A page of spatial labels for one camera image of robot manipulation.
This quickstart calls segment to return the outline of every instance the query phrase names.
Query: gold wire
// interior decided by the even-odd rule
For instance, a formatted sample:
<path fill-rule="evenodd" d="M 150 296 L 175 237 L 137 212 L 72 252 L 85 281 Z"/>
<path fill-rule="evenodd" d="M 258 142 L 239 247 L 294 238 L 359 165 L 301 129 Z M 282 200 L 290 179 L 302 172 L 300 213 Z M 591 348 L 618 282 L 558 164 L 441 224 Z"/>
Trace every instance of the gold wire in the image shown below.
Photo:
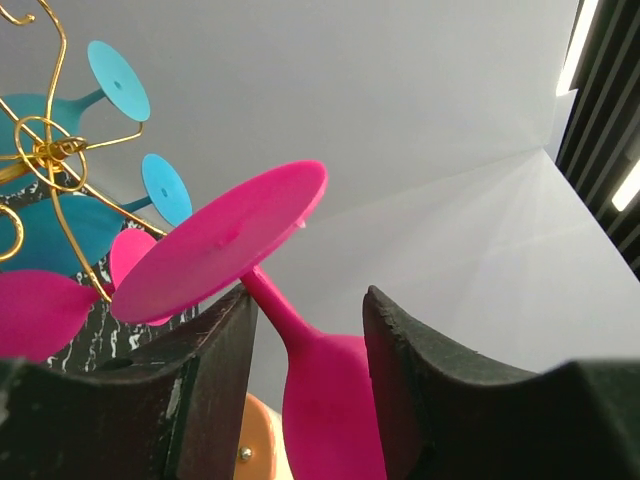
<path fill-rule="evenodd" d="M 55 183 L 55 172 L 53 169 L 53 161 L 48 159 L 46 163 L 47 163 L 47 171 L 49 172 L 49 181 L 51 181 L 52 183 Z M 62 228 L 62 231 L 64 232 L 65 236 L 67 237 L 67 240 L 69 240 L 69 244 L 71 245 L 71 248 L 73 248 L 73 251 L 76 254 L 76 257 L 78 258 L 78 261 L 82 265 L 82 269 L 85 271 L 85 273 L 89 277 L 89 281 L 91 281 L 91 284 L 93 285 L 93 288 L 95 288 L 98 291 L 100 296 L 105 301 L 111 302 L 111 297 L 100 284 L 100 280 L 98 280 L 98 277 L 96 276 L 93 269 L 91 268 L 91 265 L 89 265 L 87 257 L 84 256 L 84 252 L 82 251 L 82 248 L 80 248 L 80 245 L 76 240 L 76 237 L 73 235 L 71 228 L 69 228 L 67 219 L 65 218 L 64 213 L 62 212 L 62 207 L 60 206 L 60 200 L 58 199 L 58 192 L 56 191 L 55 188 L 51 188 L 51 187 L 49 187 L 49 190 L 51 191 L 51 202 L 53 203 L 53 209 L 56 213 L 56 217 L 58 217 L 58 222 L 60 223 L 60 227 Z"/>
<path fill-rule="evenodd" d="M 45 125 L 55 127 L 56 130 L 60 131 L 63 135 L 65 135 L 65 137 L 69 138 L 69 132 L 67 132 L 61 125 L 54 122 L 53 120 L 50 120 L 45 117 L 41 117 L 39 115 L 29 115 L 28 117 L 21 118 L 18 121 L 18 123 L 16 123 L 15 129 L 13 131 L 13 140 L 16 144 L 16 150 L 18 150 L 18 153 L 22 158 L 23 164 L 27 165 L 35 176 L 37 176 L 40 180 L 42 180 L 44 183 L 49 185 L 49 187 L 51 188 L 55 188 L 60 192 L 77 192 L 81 190 L 85 182 L 87 181 L 87 176 L 89 174 L 89 168 L 87 167 L 87 158 L 84 156 L 84 153 L 82 152 L 82 150 L 79 150 L 78 152 L 76 152 L 78 154 L 78 157 L 80 157 L 80 164 L 82 166 L 82 176 L 78 177 L 77 179 L 78 184 L 75 187 L 65 187 L 64 185 L 58 185 L 57 183 L 55 183 L 55 181 L 48 179 L 38 171 L 36 166 L 29 161 L 24 151 L 24 148 L 22 148 L 22 142 L 20 141 L 20 127 L 22 124 L 24 124 L 25 122 L 28 122 L 29 120 L 40 120 Z"/>
<path fill-rule="evenodd" d="M 27 13 L 22 18 L 16 18 L 13 15 L 11 15 L 9 12 L 7 12 L 7 9 L 4 8 L 2 5 L 0 5 L 0 15 L 2 15 L 4 18 L 9 20 L 9 22 L 13 23 L 14 25 L 19 25 L 21 27 L 24 25 L 29 25 L 30 23 L 33 23 L 36 19 L 36 17 L 32 13 Z"/>
<path fill-rule="evenodd" d="M 13 123 L 18 123 L 20 119 L 15 113 L 13 113 L 13 110 L 11 110 L 11 107 L 7 105 L 7 103 L 2 99 L 2 97 L 0 97 L 0 108 L 4 110 L 4 113 L 7 114 L 7 116 L 13 121 Z M 42 139 L 38 135 L 36 135 L 36 133 L 33 130 L 31 130 L 27 125 L 23 124 L 22 129 L 27 133 L 27 135 L 29 135 L 33 140 L 35 140 L 36 143 L 38 144 L 44 143 Z"/>
<path fill-rule="evenodd" d="M 49 83 L 49 92 L 47 93 L 47 106 L 45 108 L 44 116 L 45 118 L 51 120 L 51 114 L 53 110 L 53 96 L 56 93 L 56 87 L 58 86 L 58 79 L 60 78 L 60 71 L 62 70 L 62 63 L 64 62 L 64 57 L 67 54 L 67 34 L 62 28 L 62 24 L 58 19 L 57 15 L 53 12 L 49 4 L 46 0 L 38 0 L 38 3 L 42 6 L 49 18 L 53 22 L 58 31 L 58 36 L 60 37 L 60 49 L 58 51 L 58 59 L 56 60 L 56 66 L 53 69 L 53 74 L 51 75 L 51 82 Z M 45 125 L 45 133 L 47 138 L 47 143 L 51 143 L 51 124 L 46 123 Z"/>
<path fill-rule="evenodd" d="M 0 185 L 12 182 L 16 178 L 20 178 L 27 173 L 29 173 L 29 167 L 27 167 L 23 162 L 9 165 L 8 167 L 0 170 Z"/>
<path fill-rule="evenodd" d="M 4 262 L 5 260 L 9 260 L 11 257 L 13 257 L 16 253 L 18 253 L 20 248 L 22 248 L 22 244 L 24 242 L 24 225 L 22 224 L 22 220 L 20 220 L 18 214 L 13 209 L 1 203 L 0 212 L 7 214 L 9 220 L 11 220 L 11 223 L 13 223 L 13 228 L 16 231 L 16 239 L 14 240 L 11 248 L 9 248 L 9 250 L 4 253 L 0 253 L 0 262 Z"/>
<path fill-rule="evenodd" d="M 39 157 L 37 153 L 27 153 L 26 155 L 28 159 Z M 14 153 L 13 155 L 0 155 L 0 162 L 10 162 L 11 160 L 21 160 L 21 159 L 22 157 L 17 153 Z"/>
<path fill-rule="evenodd" d="M 86 150 L 89 142 L 87 142 L 87 139 L 84 137 L 71 136 L 53 142 L 53 146 L 58 148 L 67 157 L 70 157 L 82 150 Z"/>
<path fill-rule="evenodd" d="M 76 180 L 79 180 L 80 176 L 73 170 L 73 168 L 71 168 L 69 165 L 67 165 L 64 162 L 62 163 L 62 167 L 67 171 L 67 173 L 69 173 L 69 175 L 71 175 Z M 98 190 L 96 190 L 94 187 L 89 185 L 88 183 L 85 182 L 84 188 L 87 190 L 87 192 L 89 192 L 91 195 L 96 197 L 98 200 L 100 200 L 102 203 L 104 203 L 106 206 L 108 206 L 112 210 L 115 210 L 116 212 L 118 212 L 118 213 L 124 215 L 125 217 L 127 217 L 128 219 L 133 220 L 136 223 L 139 223 L 140 225 L 142 225 L 145 228 L 148 228 L 149 230 L 151 230 L 152 232 L 156 233 L 157 235 L 160 235 L 160 236 L 163 236 L 163 237 L 167 236 L 167 232 L 165 232 L 164 230 L 160 230 L 158 227 L 155 227 L 155 226 L 151 225 L 149 222 L 147 222 L 146 220 L 143 220 L 142 218 L 138 217 L 137 215 L 134 215 L 133 213 L 127 212 L 120 205 L 118 205 L 117 203 L 114 203 L 106 195 L 103 195 Z"/>
<path fill-rule="evenodd" d="M 124 143 L 130 140 L 135 140 L 136 138 L 142 135 L 143 129 L 144 129 L 144 124 L 140 122 L 138 125 L 138 131 L 133 135 L 128 135 L 122 138 L 116 138 L 115 140 L 109 140 L 106 142 L 92 143 L 87 146 L 86 150 L 93 150 L 94 148 L 110 147 L 111 145 L 117 145 L 118 143 Z"/>

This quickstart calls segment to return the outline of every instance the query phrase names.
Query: ceiling light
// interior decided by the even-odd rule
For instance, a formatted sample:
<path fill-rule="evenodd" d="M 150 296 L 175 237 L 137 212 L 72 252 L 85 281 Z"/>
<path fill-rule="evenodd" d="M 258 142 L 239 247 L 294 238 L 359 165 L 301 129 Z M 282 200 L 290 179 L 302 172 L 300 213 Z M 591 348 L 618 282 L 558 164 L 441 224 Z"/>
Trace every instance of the ceiling light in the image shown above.
<path fill-rule="evenodd" d="M 558 81 L 558 87 L 556 89 L 556 95 L 564 95 L 571 89 L 571 82 L 573 76 L 578 68 L 578 62 L 584 49 L 584 44 L 587 41 L 587 34 L 593 21 L 593 16 L 596 12 L 598 0 L 585 0 L 580 10 L 580 16 L 578 17 L 578 23 L 573 32 L 571 38 L 571 44 L 569 45 L 569 52 L 567 58 L 564 61 L 564 67 L 562 67 L 562 73 L 560 74 L 560 80 Z"/>
<path fill-rule="evenodd" d="M 631 203 L 631 200 L 640 191 L 640 159 L 636 162 L 635 166 L 624 179 L 622 185 L 618 188 L 611 201 L 613 206 L 621 212 Z"/>

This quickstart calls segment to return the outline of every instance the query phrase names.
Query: gold wire rack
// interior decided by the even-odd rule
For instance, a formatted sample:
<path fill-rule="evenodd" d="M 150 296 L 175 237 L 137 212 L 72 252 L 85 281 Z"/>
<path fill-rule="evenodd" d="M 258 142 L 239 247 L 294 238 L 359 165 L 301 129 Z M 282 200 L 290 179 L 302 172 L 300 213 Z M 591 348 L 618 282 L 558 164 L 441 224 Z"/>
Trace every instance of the gold wire rack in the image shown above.
<path fill-rule="evenodd" d="M 100 296 L 104 300 L 106 300 L 107 302 L 111 302 L 111 296 L 107 293 L 104 286 L 101 284 L 97 275 L 91 268 L 91 265 L 89 265 L 86 256 L 84 255 L 82 249 L 80 248 L 80 245 L 73 235 L 73 232 L 71 231 L 71 228 L 69 227 L 69 224 L 64 216 L 64 212 L 62 211 L 62 208 L 60 206 L 58 195 L 60 192 L 72 193 L 84 189 L 89 195 L 97 198 L 109 208 L 139 223 L 150 231 L 158 235 L 165 236 L 166 232 L 151 225 L 149 222 L 138 217 L 137 215 L 124 210 L 117 203 L 109 199 L 106 195 L 100 193 L 95 187 L 92 187 L 87 182 L 89 171 L 87 159 L 84 152 L 86 150 L 108 147 L 111 145 L 116 145 L 118 143 L 134 140 L 142 135 L 144 122 L 139 122 L 138 130 L 132 135 L 91 144 L 84 137 L 70 135 L 69 132 L 64 129 L 64 127 L 62 127 L 52 119 L 53 100 L 56 93 L 56 87 L 58 85 L 58 79 L 60 78 L 60 72 L 62 71 L 62 64 L 64 63 L 67 52 L 67 35 L 64 31 L 64 28 L 62 27 L 62 24 L 60 23 L 60 20 L 54 13 L 53 9 L 49 6 L 47 1 L 37 1 L 46 12 L 47 16 L 51 19 L 54 26 L 56 27 L 56 30 L 58 31 L 58 35 L 60 37 L 58 58 L 51 75 L 51 81 L 49 82 L 49 90 L 46 97 L 45 111 L 43 112 L 43 115 L 30 115 L 24 118 L 18 118 L 18 116 L 9 107 L 9 105 L 7 105 L 2 97 L 0 97 L 0 108 L 15 124 L 15 128 L 13 131 L 13 140 L 16 146 L 15 154 L 0 156 L 0 162 L 13 162 L 11 165 L 0 169 L 0 185 L 11 182 L 12 180 L 15 180 L 16 178 L 19 178 L 28 173 L 33 173 L 41 182 L 48 186 L 51 193 L 51 202 L 53 203 L 53 208 L 58 222 L 60 223 L 60 227 L 69 240 L 69 244 L 73 248 L 73 251 L 77 256 L 78 261 L 82 265 L 84 272 L 89 277 L 91 285 L 98 291 L 98 293 L 100 293 Z M 17 26 L 27 26 L 32 24 L 36 20 L 35 15 L 31 13 L 28 13 L 20 18 L 15 17 L 11 15 L 2 5 L 0 5 L 0 15 L 2 15 L 2 17 L 4 17 L 13 25 Z M 44 124 L 44 139 L 40 138 L 31 128 L 29 128 L 27 122 L 30 121 L 40 121 Z M 53 129 L 57 130 L 63 136 L 54 141 Z M 26 133 L 33 140 L 33 149 L 31 152 L 27 152 L 23 148 L 20 139 L 21 132 Z M 78 155 L 78 157 L 80 158 L 82 174 L 78 174 L 67 164 L 66 159 L 71 157 L 72 155 Z M 39 171 L 40 168 L 46 169 L 46 176 Z M 68 175 L 70 175 L 75 180 L 75 185 L 69 187 L 56 183 L 55 175 L 61 172 L 66 172 Z M 24 242 L 25 231 L 22 220 L 20 219 L 20 216 L 17 212 L 3 204 L 0 204 L 0 212 L 6 214 L 9 217 L 15 229 L 15 241 L 13 245 L 6 252 L 0 253 L 0 262 L 3 262 L 13 257 L 20 251 L 20 248 L 22 247 L 22 244 Z"/>

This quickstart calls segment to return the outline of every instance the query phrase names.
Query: pink plastic wine glass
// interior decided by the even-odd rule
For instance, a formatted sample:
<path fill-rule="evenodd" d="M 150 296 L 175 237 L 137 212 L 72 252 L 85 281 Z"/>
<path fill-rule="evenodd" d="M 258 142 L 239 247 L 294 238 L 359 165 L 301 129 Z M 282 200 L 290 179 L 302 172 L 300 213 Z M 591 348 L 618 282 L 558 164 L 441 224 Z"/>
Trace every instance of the pink plastic wine glass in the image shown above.
<path fill-rule="evenodd" d="M 155 238 L 138 228 L 127 228 L 116 236 L 109 253 L 109 270 L 116 289 L 156 243 Z M 148 325 L 159 327 L 169 320 L 171 320 L 170 315 L 148 322 Z"/>
<path fill-rule="evenodd" d="M 0 275 L 0 357 L 40 363 L 62 350 L 100 299 L 96 290 L 43 270 Z"/>
<path fill-rule="evenodd" d="M 259 263 L 302 226 L 327 184 L 321 163 L 270 170 L 198 211 L 147 253 L 113 297 L 130 323 L 178 313 L 240 278 L 287 349 L 282 411 L 297 480 L 386 479 L 362 337 L 313 328 Z"/>

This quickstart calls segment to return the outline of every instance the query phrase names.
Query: pink glass stem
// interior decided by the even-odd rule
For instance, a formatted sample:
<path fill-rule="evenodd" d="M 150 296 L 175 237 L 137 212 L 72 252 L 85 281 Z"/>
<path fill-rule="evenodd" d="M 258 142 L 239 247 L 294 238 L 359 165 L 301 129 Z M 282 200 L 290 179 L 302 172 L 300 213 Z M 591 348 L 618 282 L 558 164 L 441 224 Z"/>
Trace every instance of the pink glass stem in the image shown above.
<path fill-rule="evenodd" d="M 304 347 L 322 335 L 320 330 L 302 318 L 260 265 L 253 267 L 240 280 L 275 327 L 287 352 Z"/>

